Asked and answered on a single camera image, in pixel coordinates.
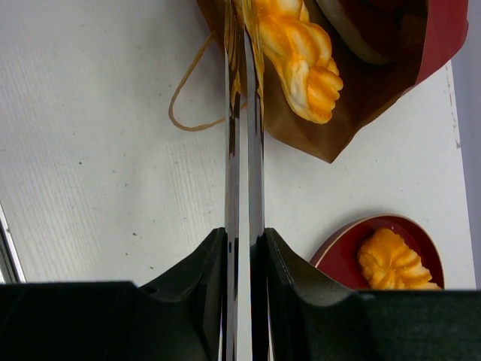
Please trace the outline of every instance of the metal blade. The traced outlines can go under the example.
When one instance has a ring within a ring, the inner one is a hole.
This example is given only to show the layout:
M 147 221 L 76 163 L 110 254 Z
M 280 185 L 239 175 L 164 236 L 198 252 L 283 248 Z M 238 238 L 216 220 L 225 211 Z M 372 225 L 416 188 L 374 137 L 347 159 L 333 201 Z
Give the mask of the metal blade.
M 269 359 L 268 293 L 265 267 L 263 55 L 252 0 L 244 0 L 249 163 L 250 302 L 253 360 Z
M 242 33 L 235 7 L 225 2 L 225 230 L 227 233 L 227 285 L 222 303 L 222 360 L 237 357 L 237 286 L 239 265 L 239 177 Z
M 0 284 L 18 284 L 25 281 L 20 258 L 0 204 Z

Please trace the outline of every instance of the paper bag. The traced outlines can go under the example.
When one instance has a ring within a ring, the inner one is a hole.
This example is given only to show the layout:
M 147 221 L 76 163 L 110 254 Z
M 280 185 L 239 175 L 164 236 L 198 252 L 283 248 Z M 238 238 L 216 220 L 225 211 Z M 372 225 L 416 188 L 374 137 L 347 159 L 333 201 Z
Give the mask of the paper bag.
M 467 0 L 406 0 L 406 13 L 416 21 L 402 34 L 403 55 L 388 65 L 362 62 L 345 45 L 315 0 L 304 0 L 310 21 L 330 36 L 333 58 L 344 88 L 332 120 L 315 124 L 289 107 L 280 80 L 265 57 L 265 130 L 291 147 L 333 162 L 361 127 L 393 105 L 406 91 L 442 67 L 461 48 L 467 34 Z M 197 0 L 217 44 L 223 47 L 224 0 Z

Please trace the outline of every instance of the pastry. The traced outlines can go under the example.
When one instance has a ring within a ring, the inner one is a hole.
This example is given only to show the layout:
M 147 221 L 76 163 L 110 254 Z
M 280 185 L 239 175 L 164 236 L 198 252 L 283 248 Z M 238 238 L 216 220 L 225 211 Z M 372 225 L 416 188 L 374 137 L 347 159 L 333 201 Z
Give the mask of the pastry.
M 358 251 L 363 277 L 376 290 L 439 290 L 421 257 L 400 235 L 378 229 Z
M 262 50 L 274 64 L 290 108 L 305 120 L 327 123 L 343 88 L 327 32 L 309 22 L 303 0 L 253 3 Z

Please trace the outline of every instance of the red plate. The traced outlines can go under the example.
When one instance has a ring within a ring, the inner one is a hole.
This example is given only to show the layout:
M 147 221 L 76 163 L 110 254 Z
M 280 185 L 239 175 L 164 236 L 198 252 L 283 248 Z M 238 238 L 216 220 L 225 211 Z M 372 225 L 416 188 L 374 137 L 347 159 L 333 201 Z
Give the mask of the red plate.
M 310 262 L 352 290 L 369 288 L 362 277 L 356 255 L 361 243 L 379 228 L 389 228 L 399 234 L 421 256 L 422 265 L 431 272 L 432 281 L 444 288 L 443 268 L 433 241 L 421 226 L 401 216 L 365 218 L 339 229 L 324 242 Z

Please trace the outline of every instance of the white table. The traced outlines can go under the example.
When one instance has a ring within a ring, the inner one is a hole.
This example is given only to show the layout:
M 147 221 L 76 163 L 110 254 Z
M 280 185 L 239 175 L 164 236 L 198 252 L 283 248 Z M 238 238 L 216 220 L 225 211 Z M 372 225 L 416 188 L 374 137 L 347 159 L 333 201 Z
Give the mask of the white table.
M 181 132 L 167 116 L 208 34 L 194 1 L 4 0 L 0 14 L 0 201 L 26 280 L 142 284 L 223 224 L 224 126 Z M 179 97 L 180 119 L 222 116 L 222 66 L 212 46 Z M 240 360 L 250 352 L 246 157 L 242 167 Z M 450 64 L 332 165 L 266 136 L 265 183 L 267 225 L 307 259 L 351 220 L 403 214 L 434 239 L 446 287 L 475 287 Z

